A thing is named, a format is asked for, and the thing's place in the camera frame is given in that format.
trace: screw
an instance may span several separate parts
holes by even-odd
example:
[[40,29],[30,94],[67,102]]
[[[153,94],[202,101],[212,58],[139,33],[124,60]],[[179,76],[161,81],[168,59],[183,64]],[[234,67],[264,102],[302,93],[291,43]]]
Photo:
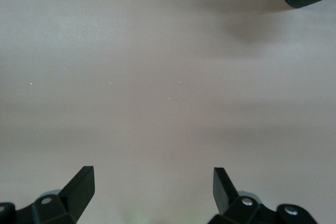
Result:
[[253,205],[252,200],[250,200],[249,198],[243,198],[241,201],[243,202],[243,204],[245,206],[252,206]]
[[43,205],[48,204],[50,202],[51,202],[51,198],[50,197],[41,200],[41,204],[43,204]]
[[291,206],[287,206],[285,207],[285,211],[286,213],[288,213],[289,215],[298,215],[298,211],[294,208],[294,207],[291,207]]

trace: black bracket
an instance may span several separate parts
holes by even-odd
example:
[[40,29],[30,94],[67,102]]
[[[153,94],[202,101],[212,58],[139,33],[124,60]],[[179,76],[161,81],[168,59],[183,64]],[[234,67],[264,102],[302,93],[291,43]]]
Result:
[[0,203],[0,224],[76,224],[95,194],[94,184],[93,166],[84,166],[57,195],[17,211],[12,203]]
[[253,197],[239,195],[224,168],[214,169],[213,193],[219,215],[208,224],[317,224],[302,207],[282,204],[274,212]]

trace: white table surface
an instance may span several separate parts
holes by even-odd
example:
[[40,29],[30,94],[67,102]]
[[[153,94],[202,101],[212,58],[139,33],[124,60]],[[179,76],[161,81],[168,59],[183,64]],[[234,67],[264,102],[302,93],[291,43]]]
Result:
[[0,0],[0,201],[93,165],[79,224],[206,224],[213,168],[334,223],[336,0]]

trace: metal screw head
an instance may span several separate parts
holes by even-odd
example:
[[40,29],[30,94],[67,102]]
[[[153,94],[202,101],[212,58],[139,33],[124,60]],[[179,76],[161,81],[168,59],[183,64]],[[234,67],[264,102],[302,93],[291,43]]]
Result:
[[252,206],[253,205],[253,202],[252,202],[252,200],[250,200],[249,198],[243,198],[242,200],[241,200],[242,202],[243,202],[243,204],[245,205],[245,206]]
[[288,213],[289,215],[298,215],[298,211],[294,208],[294,207],[291,207],[291,206],[287,206],[285,207],[285,211],[286,213]]
[[50,197],[41,200],[41,204],[43,204],[43,205],[44,205],[44,204],[48,204],[48,203],[50,203],[50,202],[51,202],[51,198],[50,198]]

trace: bolt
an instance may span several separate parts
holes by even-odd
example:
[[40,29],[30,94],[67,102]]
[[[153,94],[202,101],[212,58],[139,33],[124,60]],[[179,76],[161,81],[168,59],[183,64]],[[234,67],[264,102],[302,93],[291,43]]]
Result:
[[44,198],[43,200],[41,200],[41,204],[45,205],[45,204],[48,204],[51,202],[51,198],[48,197],[48,198]]
[[298,215],[298,211],[294,208],[294,207],[291,207],[291,206],[287,206],[285,207],[285,211],[286,213],[288,213],[289,215]]
[[249,198],[243,198],[242,200],[241,200],[242,202],[243,202],[243,204],[245,205],[245,206],[252,206],[253,205],[253,202],[252,202],[252,200],[250,200]]

